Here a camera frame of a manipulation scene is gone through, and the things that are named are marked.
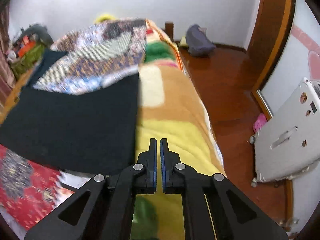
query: wooden door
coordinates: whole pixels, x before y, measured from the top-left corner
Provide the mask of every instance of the wooden door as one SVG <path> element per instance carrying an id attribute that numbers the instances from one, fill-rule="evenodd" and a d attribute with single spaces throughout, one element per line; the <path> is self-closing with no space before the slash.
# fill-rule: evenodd
<path id="1" fill-rule="evenodd" d="M 248 55 L 255 67 L 263 69 L 275 45 L 286 0 L 260 0 L 256 25 L 248 47 Z"/>

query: triangular cutout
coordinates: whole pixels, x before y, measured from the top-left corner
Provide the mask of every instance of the triangular cutout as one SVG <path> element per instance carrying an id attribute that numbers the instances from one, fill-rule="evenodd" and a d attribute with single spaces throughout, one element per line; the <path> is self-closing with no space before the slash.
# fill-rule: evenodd
<path id="1" fill-rule="evenodd" d="M 244 224 L 257 217 L 257 214 L 250 207 L 248 207 L 248 205 L 244 203 L 233 191 L 228 190 L 227 196 L 240 224 Z"/>
<path id="2" fill-rule="evenodd" d="M 72 226 L 76 226 L 83 212 L 85 205 L 90 197 L 90 191 L 84 192 L 76 201 L 74 201 L 70 206 L 68 206 L 64 211 L 62 211 L 58 218 L 67 222 Z"/>

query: wooden door frame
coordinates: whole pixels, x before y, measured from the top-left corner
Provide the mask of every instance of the wooden door frame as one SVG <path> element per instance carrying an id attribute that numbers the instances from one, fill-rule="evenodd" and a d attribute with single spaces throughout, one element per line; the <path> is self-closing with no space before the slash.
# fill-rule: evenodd
<path id="1" fill-rule="evenodd" d="M 256 24 L 254 26 L 253 34 L 255 31 L 257 31 L 257 26 L 260 21 L 260 16 L 262 14 L 262 7 L 263 7 L 264 0 L 260 0 L 259 3 L 259 9 L 258 9 L 258 15 Z M 259 78 L 257 79 L 256 83 L 254 84 L 252 88 L 252 94 L 254 98 L 257 100 L 257 103 L 261 107 L 263 113 L 265 114 L 267 120 L 270 120 L 273 116 L 272 111 L 268 107 L 268 104 L 264 100 L 261 90 L 267 83 L 269 77 L 271 76 L 274 68 L 276 67 L 276 64 L 278 63 L 280 56 L 284 50 L 284 47 L 287 43 L 287 40 L 289 38 L 291 27 L 293 23 L 294 18 L 294 12 L 295 12 L 295 3 L 296 0 L 285 0 L 285 6 L 284 6 L 284 15 L 282 18 L 281 26 L 279 29 L 278 36 L 276 38 L 276 42 L 273 46 L 273 49 L 270 53 L 270 56 L 268 58 L 267 63 L 265 64 Z M 249 43 L 249 47 L 252 45 L 252 38 Z M 293 190 L 292 190 L 292 181 L 286 179 L 285 181 L 285 195 L 286 195 L 286 207 L 285 207 L 285 221 L 284 221 L 284 228 L 286 231 L 290 231 L 290 226 L 286 226 L 292 221 L 293 217 Z"/>

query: black sticker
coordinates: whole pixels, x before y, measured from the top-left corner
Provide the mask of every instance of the black sticker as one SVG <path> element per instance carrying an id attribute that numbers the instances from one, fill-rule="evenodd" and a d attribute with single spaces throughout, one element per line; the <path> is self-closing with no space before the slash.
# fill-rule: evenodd
<path id="1" fill-rule="evenodd" d="M 313 101 L 311 102 L 310 106 L 311 106 L 313 113 L 315 113 L 317 111 L 317 108 L 316 108 L 316 105 Z"/>

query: white suitcase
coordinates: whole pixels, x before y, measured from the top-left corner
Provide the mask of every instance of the white suitcase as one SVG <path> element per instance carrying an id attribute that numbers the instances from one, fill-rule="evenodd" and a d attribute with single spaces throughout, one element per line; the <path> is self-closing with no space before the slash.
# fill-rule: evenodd
<path id="1" fill-rule="evenodd" d="M 274 117 L 256 133 L 257 178 L 253 183 L 290 179 L 320 158 L 320 99 L 313 85 L 320 86 L 312 83 L 303 78 Z"/>

